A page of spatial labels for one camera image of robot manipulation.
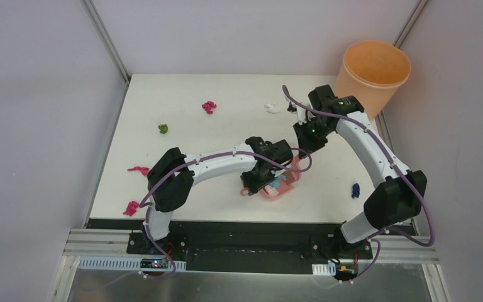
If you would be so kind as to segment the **pink dustpan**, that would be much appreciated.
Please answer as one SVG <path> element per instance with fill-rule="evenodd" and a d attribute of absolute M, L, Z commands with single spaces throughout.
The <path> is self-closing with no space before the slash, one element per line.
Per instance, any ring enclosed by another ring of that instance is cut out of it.
<path fill-rule="evenodd" d="M 251 172 L 243 172 L 240 176 L 242 196 L 259 194 L 268 201 L 279 199 L 295 188 L 295 183 L 301 179 L 300 172 L 270 171 L 264 179 L 257 179 Z"/>

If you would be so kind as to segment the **white paper scrap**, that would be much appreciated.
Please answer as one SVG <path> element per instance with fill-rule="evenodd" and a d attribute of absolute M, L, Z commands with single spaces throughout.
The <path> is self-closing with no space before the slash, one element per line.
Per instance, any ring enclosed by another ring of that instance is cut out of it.
<path fill-rule="evenodd" d="M 264 108 L 270 114 L 278 114 L 281 112 L 281 108 L 277 103 L 265 103 Z"/>

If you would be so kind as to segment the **orange plastic bucket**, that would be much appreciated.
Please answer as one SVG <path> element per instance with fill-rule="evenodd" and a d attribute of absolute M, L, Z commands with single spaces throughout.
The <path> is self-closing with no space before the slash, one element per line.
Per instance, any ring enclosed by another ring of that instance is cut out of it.
<path fill-rule="evenodd" d="M 355 96 L 373 120 L 407 81 L 411 63 L 395 46 L 375 40 L 356 42 L 345 51 L 333 91 Z"/>

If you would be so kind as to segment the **cyan paper scrap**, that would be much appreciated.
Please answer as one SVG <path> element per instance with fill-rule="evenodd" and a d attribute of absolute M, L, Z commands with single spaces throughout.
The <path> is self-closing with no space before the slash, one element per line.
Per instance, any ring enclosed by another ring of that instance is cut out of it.
<path fill-rule="evenodd" d="M 280 187 L 280 182 L 281 181 L 285 181 L 287 179 L 287 177 L 283 174 L 281 175 L 278 175 L 271 183 L 270 183 L 270 186 L 273 187 L 273 188 L 278 188 Z"/>

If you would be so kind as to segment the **pink hand brush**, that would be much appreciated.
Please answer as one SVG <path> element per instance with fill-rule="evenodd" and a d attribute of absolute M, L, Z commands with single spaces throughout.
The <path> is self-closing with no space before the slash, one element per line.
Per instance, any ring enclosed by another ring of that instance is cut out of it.
<path fill-rule="evenodd" d="M 298 155 L 295 155 L 292 159 L 292 162 L 291 164 L 289 165 L 289 168 L 290 169 L 293 169 L 293 170 L 301 170 L 300 168 L 300 158 Z M 293 171 L 284 171 L 282 173 L 282 175 L 284 176 L 283 180 L 285 180 L 285 182 L 287 184 L 292 184 L 292 183 L 295 183 L 297 181 L 300 180 L 301 176 L 302 176 L 302 173 L 301 172 L 293 172 Z"/>

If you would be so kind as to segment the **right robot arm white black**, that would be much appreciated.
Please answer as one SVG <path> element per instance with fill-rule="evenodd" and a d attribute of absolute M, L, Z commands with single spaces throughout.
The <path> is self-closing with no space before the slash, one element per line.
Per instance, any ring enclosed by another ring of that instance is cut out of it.
<path fill-rule="evenodd" d="M 305 105 L 296 101 L 286 86 L 282 90 L 297 111 L 298 122 L 293 129 L 304 151 L 300 156 L 322 149 L 328 135 L 337 133 L 360 159 L 374 186 L 362 212 L 334 231 L 332 254 L 349 257 L 362 242 L 426 211 L 425 174 L 410 170 L 389 150 L 356 97 L 338 98 L 325 85 L 312 90 Z"/>

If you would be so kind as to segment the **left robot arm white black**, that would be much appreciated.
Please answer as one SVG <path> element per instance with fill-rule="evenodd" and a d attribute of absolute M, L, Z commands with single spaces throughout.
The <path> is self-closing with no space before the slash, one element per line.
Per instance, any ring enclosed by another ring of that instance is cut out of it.
<path fill-rule="evenodd" d="M 288 167 L 294 154 L 286 140 L 272 143 L 250 137 L 231 148 L 208 154 L 184 154 L 168 149 L 147 174 L 148 192 L 140 202 L 146 208 L 142 245 L 148 253 L 161 254 L 167 245 L 169 225 L 175 210 L 182 207 L 191 189 L 204 181 L 240 173 L 250 195 L 274 179 L 274 171 Z"/>

